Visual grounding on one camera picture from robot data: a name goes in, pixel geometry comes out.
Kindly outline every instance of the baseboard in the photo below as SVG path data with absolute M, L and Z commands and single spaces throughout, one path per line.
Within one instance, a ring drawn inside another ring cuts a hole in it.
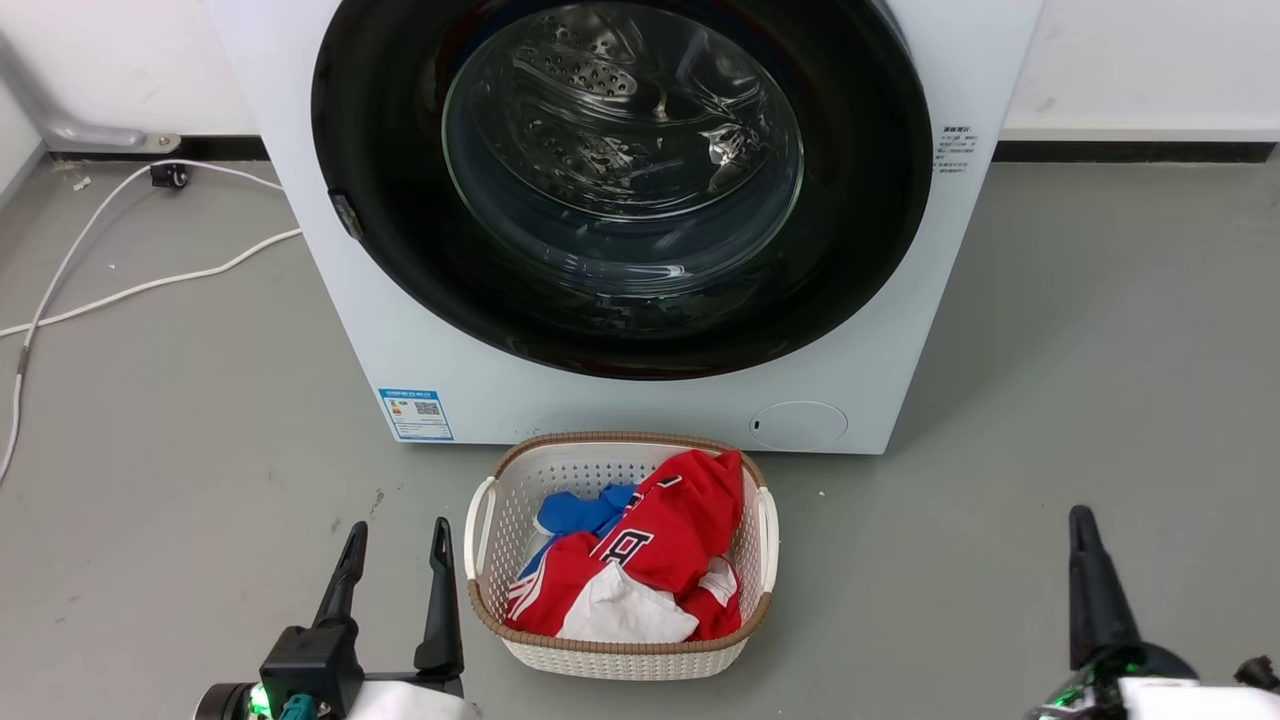
M 993 163 L 1266 163 L 1275 142 L 1043 142 L 996 145 Z
M 1208 142 L 1208 141 L 1043 141 L 1001 140 L 996 146 L 996 163 L 1266 163 L 1275 142 Z M 58 160 L 125 160 L 161 159 L 234 163 L 270 160 L 262 138 L 252 135 L 184 136 L 168 155 L 127 155 L 96 152 L 56 152 Z
M 202 163 L 248 163 L 270 160 L 256 135 L 184 135 L 178 149 L 164 155 L 128 152 L 50 152 L 55 160 L 105 160 L 150 163 L 154 160 L 198 160 Z
M 1161 127 L 1156 122 L 1111 124 L 1034 124 L 1010 118 L 1000 131 L 1000 141 L 1010 142 L 1277 142 L 1280 120 L 1212 127 Z

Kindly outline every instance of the washing machine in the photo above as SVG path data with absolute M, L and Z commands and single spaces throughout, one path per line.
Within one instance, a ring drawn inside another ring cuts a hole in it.
M 881 454 L 1042 0 L 205 5 L 396 439 Z

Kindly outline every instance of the black door rim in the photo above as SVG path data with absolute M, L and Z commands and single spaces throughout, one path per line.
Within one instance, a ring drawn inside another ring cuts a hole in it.
M 493 251 L 489 231 L 449 178 L 444 97 L 486 38 L 570 5 L 547 0 L 343 0 L 312 88 L 316 152 L 339 217 L 426 309 L 553 368 L 699 378 L 756 366 L 826 336 L 893 274 L 929 193 L 928 106 L 896 27 L 869 0 L 631 4 L 726 36 L 791 99 L 809 152 L 805 177 L 791 219 L 753 268 L 696 300 L 590 299 L 530 279 Z

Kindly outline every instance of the concrete floor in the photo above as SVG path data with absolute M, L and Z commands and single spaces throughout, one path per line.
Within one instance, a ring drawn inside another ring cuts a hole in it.
M 45 167 L 0 214 L 0 327 L 129 169 Z M 104 219 L 52 313 L 292 227 L 210 173 Z M 1280 653 L 1277 275 L 1280 164 L 997 167 L 890 454 L 759 457 L 782 559 L 740 661 L 664 685 L 544 675 L 465 609 L 467 697 L 490 717 L 1016 717 L 1066 675 L 1076 502 L 1148 638 L 1229 682 Z M 0 378 L 18 346 L 0 340 Z M 392 442 L 300 240 L 47 328 L 28 383 L 0 489 L 9 717 L 187 716 L 311 618 L 360 519 L 361 660 L 408 669 L 431 519 L 461 528 L 500 454 Z

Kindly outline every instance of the cable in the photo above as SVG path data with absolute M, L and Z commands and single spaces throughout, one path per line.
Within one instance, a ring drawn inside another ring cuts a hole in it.
M 106 200 L 104 200 L 102 204 L 97 206 L 97 210 L 93 210 L 93 214 L 90 217 L 88 223 L 84 224 L 84 229 L 82 229 L 81 233 L 76 237 L 76 242 L 72 243 L 70 250 L 67 251 L 67 256 L 63 258 L 61 264 L 58 265 L 58 270 L 54 273 L 54 279 L 49 281 L 49 287 L 45 288 L 45 296 L 40 299 L 40 305 L 36 306 L 36 314 L 32 316 L 31 323 L 28 323 L 26 325 L 17 327 L 17 328 L 9 328 L 9 329 L 6 329 L 4 332 L 0 332 L 0 337 L 4 337 L 4 336 L 9 336 L 9 334 L 17 334 L 17 333 L 19 333 L 22 331 L 27 331 L 27 336 L 22 341 L 22 350 L 19 351 L 19 355 L 18 355 L 18 373 L 17 373 L 17 378 L 14 378 L 14 383 L 13 383 L 13 423 L 9 427 L 9 443 L 5 446 L 4 460 L 0 461 L 0 484 L 4 484 L 4 478 L 9 473 L 9 464 L 13 462 L 14 448 L 18 446 L 18 424 L 22 420 L 22 384 L 23 384 L 23 378 L 27 374 L 27 364 L 31 360 L 31 343 L 36 338 L 36 331 L 40 327 L 47 325 L 47 324 L 52 324 L 52 323 L 58 323 L 58 322 L 61 322 L 61 320 L 65 320 L 65 319 L 69 319 L 69 318 L 74 318 L 76 315 L 81 315 L 83 313 L 88 313 L 90 310 L 101 307 L 104 305 L 110 305 L 111 302 L 115 302 L 118 300 L 123 300 L 125 297 L 129 297 L 131 295 L 137 295 L 138 292 L 143 292 L 146 290 L 151 290 L 152 287 L 160 287 L 160 286 L 165 286 L 165 284 L 172 284 L 172 283 L 180 282 L 180 281 L 184 281 L 184 279 L 193 279 L 193 278 L 204 278 L 204 277 L 209 277 L 209 275 L 216 275 L 218 273 L 227 272 L 227 270 L 234 268 L 236 265 L 243 263 L 244 260 L 247 260 L 248 258 L 251 258 L 256 252 L 259 252 L 259 251 L 261 251 L 261 250 L 264 250 L 266 247 L 270 247 L 271 245 L 274 245 L 276 242 L 280 242 L 282 240 L 285 240 L 288 237 L 293 237 L 294 234 L 300 234 L 301 233 L 301 231 L 294 229 L 294 231 L 289 231 L 287 233 L 282 233 L 282 234 L 270 237 L 270 238 L 268 238 L 268 240 L 257 243 L 256 246 L 251 247 L 248 251 L 241 254 L 238 258 L 236 258 L 230 263 L 228 263 L 225 265 L 221 265 L 220 268 L 212 268 L 210 270 L 201 270 L 201 272 L 197 272 L 197 273 L 188 273 L 186 275 L 175 275 L 175 277 L 172 277 L 172 278 L 164 278 L 164 279 L 160 279 L 160 281 L 154 281 L 154 282 L 150 282 L 150 283 L 141 284 L 138 287 L 127 290 L 124 292 L 118 292 L 118 293 L 113 295 L 111 297 L 104 297 L 102 300 L 99 300 L 97 302 L 91 302 L 90 305 L 86 305 L 83 307 L 77 307 L 76 310 L 72 310 L 69 313 L 63 313 L 61 315 L 56 315 L 54 318 L 49 318 L 47 320 L 41 320 L 41 318 L 45 314 L 45 307 L 49 306 L 49 300 L 54 296 L 54 291 L 58 290 L 58 281 L 60 281 L 63 278 L 63 273 L 67 270 L 67 265 L 70 263 L 72 256 L 76 255 L 76 250 L 79 249 L 79 245 L 84 240 L 84 236 L 88 234 L 90 228 L 92 228 L 93 223 L 97 222 L 99 215 L 102 214 L 102 210 L 105 210 L 106 206 L 110 205 L 111 200 L 115 200 L 115 196 L 119 195 L 120 191 L 124 190 L 124 187 L 127 184 L 129 184 L 131 182 L 133 182 L 137 178 L 142 177 L 143 174 L 150 173 L 151 168 L 155 167 L 155 165 L 188 165 L 188 167 L 192 167 L 192 168 L 205 168 L 205 169 L 209 169 L 209 170 L 218 170 L 219 173 L 227 173 L 229 176 L 237 176 L 237 177 L 241 177 L 241 178 L 244 178 L 244 179 L 250 179 L 250 181 L 253 181 L 253 182 L 256 182 L 259 184 L 264 184 L 264 186 L 274 188 L 274 190 L 280 190 L 280 191 L 284 190 L 283 187 L 280 187 L 279 184 L 276 184 L 274 182 L 265 181 L 265 179 L 262 179 L 260 177 L 251 176 L 251 174 L 248 174 L 246 172 L 242 172 L 242 170 L 233 170 L 230 168 L 223 168 L 223 167 L 219 167 L 219 165 L 210 165 L 209 163 L 197 163 L 195 160 L 157 160 L 155 163 L 151 163 L 148 165 L 145 165 L 145 167 L 140 168 L 136 173 L 133 173 L 129 177 L 124 178 L 124 181 L 122 181 L 120 184 L 115 186 L 115 190 L 113 190 L 106 196 Z
M 157 287 L 164 287 L 166 284 L 173 284 L 173 283 L 178 283 L 178 282 L 182 282 L 182 281 L 193 281 L 193 279 L 198 279 L 198 278 L 207 278 L 207 277 L 211 277 L 211 275 L 219 275 L 221 273 L 225 273 L 227 270 L 230 270 L 236 265 L 239 265 L 244 260 L 248 260 L 253 255 L 257 255 L 259 252 L 266 250 L 268 247 L 270 247 L 270 246 L 273 246 L 273 245 L 275 245 L 275 243 L 278 243 L 280 241 L 289 240 L 291 237 L 298 237 L 300 234 L 302 234 L 302 228 L 296 228 L 296 229 L 292 229 L 289 232 L 282 232 L 280 234 L 273 234 L 271 237 L 264 240 L 262 242 L 255 245 L 253 247 L 250 247 L 244 252 L 241 252 L 239 255 L 236 256 L 234 260 L 230 260 L 230 261 L 228 261 L 228 263 L 225 263 L 223 265 L 219 265 L 216 268 L 210 268 L 207 270 L 198 270 L 198 272 L 195 272 L 195 273 L 187 273 L 184 275 L 173 275 L 172 278 L 163 278 L 163 279 L 159 279 L 159 281 L 151 281 L 148 283 L 142 283 L 142 284 L 140 284 L 137 287 L 131 287 L 129 290 L 122 290 L 120 292 L 116 292 L 115 295 L 111 295 L 109 297 L 104 297 L 102 300 L 97 300 L 97 301 L 90 302 L 88 305 L 82 305 L 82 306 L 79 306 L 79 307 L 77 307 L 74 310 L 68 310 L 67 313 L 63 313 L 61 315 L 54 315 L 52 318 L 45 318 L 44 320 L 40 322 L 40 327 L 44 328 L 44 327 L 52 325 L 55 323 L 61 323 L 63 320 L 70 320 L 72 318 L 76 318 L 77 315 L 83 315 L 84 313 L 88 313 L 90 310 L 97 310 L 99 307 L 105 307 L 105 306 L 108 306 L 108 305 L 110 305 L 113 302 L 118 302 L 120 300 L 124 300 L 125 297 L 132 297 L 132 296 L 134 296 L 134 295 L 137 295 L 140 292 L 147 291 L 147 290 L 155 290 Z M 12 334 L 18 334 L 18 333 L 26 331 L 29 327 L 31 327 L 31 323 L 27 323 L 26 325 L 14 325 L 12 328 L 5 328 L 5 329 L 0 331 L 0 337 L 9 337 Z

